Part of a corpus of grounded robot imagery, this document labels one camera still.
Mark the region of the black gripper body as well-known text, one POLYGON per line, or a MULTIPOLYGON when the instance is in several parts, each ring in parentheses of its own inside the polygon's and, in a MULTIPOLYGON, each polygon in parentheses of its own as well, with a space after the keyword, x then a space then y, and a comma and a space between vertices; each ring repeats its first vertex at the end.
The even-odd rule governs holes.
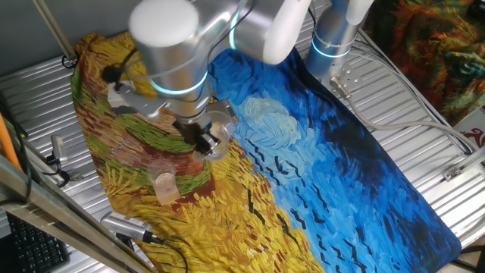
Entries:
POLYGON ((192 147, 203 146, 207 143, 203 137, 205 131, 198 124, 184 124, 175 120, 173 126, 180 132, 183 140, 192 147))

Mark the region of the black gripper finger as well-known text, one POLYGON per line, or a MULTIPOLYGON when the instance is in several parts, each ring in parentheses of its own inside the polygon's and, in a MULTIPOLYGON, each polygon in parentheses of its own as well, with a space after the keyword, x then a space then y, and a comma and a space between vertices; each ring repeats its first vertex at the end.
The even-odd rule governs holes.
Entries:
POLYGON ((201 135, 201 138, 201 151, 203 154, 212 154, 215 148, 221 143, 221 141, 211 133, 204 133, 201 135))
POLYGON ((197 140, 193 146, 194 150, 199 154, 206 156, 211 151, 211 144, 205 140, 197 140))

